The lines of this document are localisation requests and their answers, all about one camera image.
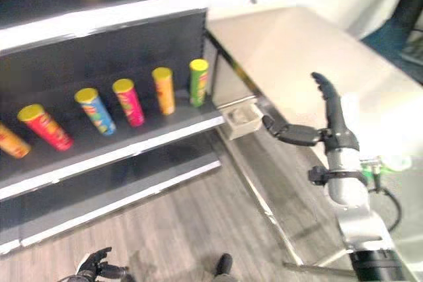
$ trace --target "white shelf edge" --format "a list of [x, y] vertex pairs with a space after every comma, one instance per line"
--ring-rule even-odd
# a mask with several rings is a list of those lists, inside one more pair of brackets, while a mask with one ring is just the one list
[[228, 5], [240, 0], [144, 0], [45, 18], [0, 30], [0, 55], [7, 50], [47, 40], [81, 38], [150, 18]]
[[0, 254], [7, 254], [18, 247], [20, 247], [19, 239], [6, 242], [5, 244], [0, 245]]
[[223, 119], [223, 116], [218, 116], [6, 186], [0, 189], [0, 201], [2, 199], [13, 197], [30, 190], [35, 190], [36, 188], [45, 186], [49, 183], [55, 184], [68, 176], [72, 176], [92, 168], [114, 162], [116, 160], [139, 155], [159, 145], [164, 145], [166, 143], [170, 143], [171, 141], [182, 139], [195, 133], [211, 129], [223, 124], [224, 121], [225, 120]]
[[142, 198], [146, 198], [148, 196], [158, 194], [161, 191], [176, 185], [178, 183], [181, 183], [185, 180], [189, 180], [190, 178], [193, 178], [195, 176], [198, 176], [200, 174], [203, 174], [205, 172], [208, 172], [214, 168], [217, 168], [221, 166], [221, 163], [219, 160], [211, 162], [205, 166], [201, 166], [199, 168], [196, 168], [194, 170], [191, 170], [190, 172], [178, 175], [171, 180], [168, 180], [166, 182], [157, 184], [155, 186], [151, 186], [150, 188], [147, 188], [146, 190], [140, 191], [134, 195], [130, 195], [128, 197], [125, 197], [124, 199], [120, 199], [118, 201], [115, 201], [114, 203], [111, 203], [109, 205], [106, 205], [104, 207], [101, 207], [99, 209], [96, 209], [95, 211], [91, 211], [83, 216], [76, 217], [74, 219], [71, 219], [69, 221], [66, 221], [58, 226], [54, 226], [48, 230], [45, 230], [43, 232], [39, 232], [38, 234], [35, 234], [33, 236], [30, 236], [28, 238], [23, 239], [18, 246], [30, 246], [31, 244], [35, 244], [37, 242], [40, 242], [43, 239], [49, 238], [55, 234], [59, 234], [65, 230], [71, 229], [73, 227], [76, 227], [77, 225], [81, 225], [83, 223], [86, 223], [88, 221], [91, 221], [99, 216], [105, 215], [111, 211], [114, 211], [116, 209], [119, 209], [123, 206], [129, 205], [135, 201], [138, 201]]

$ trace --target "gray floor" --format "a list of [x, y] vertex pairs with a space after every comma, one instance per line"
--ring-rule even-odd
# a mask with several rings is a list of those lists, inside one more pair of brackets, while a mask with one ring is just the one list
[[[294, 273], [274, 227], [216, 141], [223, 168], [171, 191], [0, 259], [0, 282], [56, 281], [86, 252], [113, 246], [109, 263], [129, 265], [137, 281], [211, 281], [221, 253], [234, 257], [241, 281], [353, 281]], [[305, 171], [315, 158], [276, 143], [265, 131], [232, 143], [301, 257], [317, 261], [340, 246], [320, 188]], [[337, 267], [348, 267], [341, 261]]]

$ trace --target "shelf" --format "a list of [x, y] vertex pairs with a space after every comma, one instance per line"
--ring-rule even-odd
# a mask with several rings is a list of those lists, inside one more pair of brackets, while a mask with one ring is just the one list
[[109, 108], [117, 127], [111, 136], [101, 135], [82, 110], [76, 108], [81, 116], [68, 122], [59, 121], [75, 141], [72, 148], [65, 152], [56, 151], [29, 132], [32, 139], [28, 142], [32, 150], [28, 155], [20, 160], [6, 154], [0, 156], [0, 201], [223, 123], [223, 117], [209, 98], [203, 106], [195, 108], [190, 105], [186, 91], [177, 91], [175, 95], [176, 111], [169, 116], [160, 114], [157, 106], [149, 108], [147, 103], [143, 103], [145, 123], [137, 128], [129, 126], [121, 107]]
[[[0, 252], [10, 251], [5, 233], [9, 247], [28, 246], [220, 165], [207, 137], [197, 135], [10, 199], [0, 205], [9, 220], [8, 227], [2, 223]], [[22, 206], [22, 215], [12, 214], [11, 205]], [[10, 232], [19, 232], [18, 244]]]
[[0, 55], [229, 0], [0, 0]]

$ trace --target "snack can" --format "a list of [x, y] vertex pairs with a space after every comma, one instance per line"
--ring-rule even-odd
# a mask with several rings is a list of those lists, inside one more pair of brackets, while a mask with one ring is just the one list
[[66, 151], [73, 144], [72, 138], [39, 104], [22, 108], [18, 113], [18, 119], [59, 151]]
[[191, 69], [191, 105], [199, 107], [204, 103], [209, 63], [205, 59], [194, 59]]
[[153, 78], [161, 112], [164, 115], [170, 115], [174, 112], [172, 70], [167, 67], [158, 67], [153, 71]]
[[144, 123], [144, 113], [139, 104], [134, 82], [130, 79], [119, 79], [113, 83], [113, 91], [118, 97], [130, 125], [132, 127], [142, 125]]
[[97, 89], [83, 88], [75, 94], [75, 100], [103, 135], [112, 135], [116, 131], [116, 125], [104, 107]]
[[29, 153], [31, 147], [20, 137], [0, 123], [0, 148], [16, 159], [23, 158]]

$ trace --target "red pringles can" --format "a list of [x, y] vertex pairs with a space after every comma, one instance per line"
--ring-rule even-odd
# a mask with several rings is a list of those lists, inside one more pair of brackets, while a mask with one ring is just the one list
[[66, 151], [73, 144], [72, 138], [39, 104], [22, 108], [18, 113], [18, 119], [59, 151]]
[[130, 79], [119, 79], [113, 83], [113, 91], [118, 97], [130, 125], [132, 127], [142, 125], [144, 123], [144, 113], [139, 104], [134, 82]]

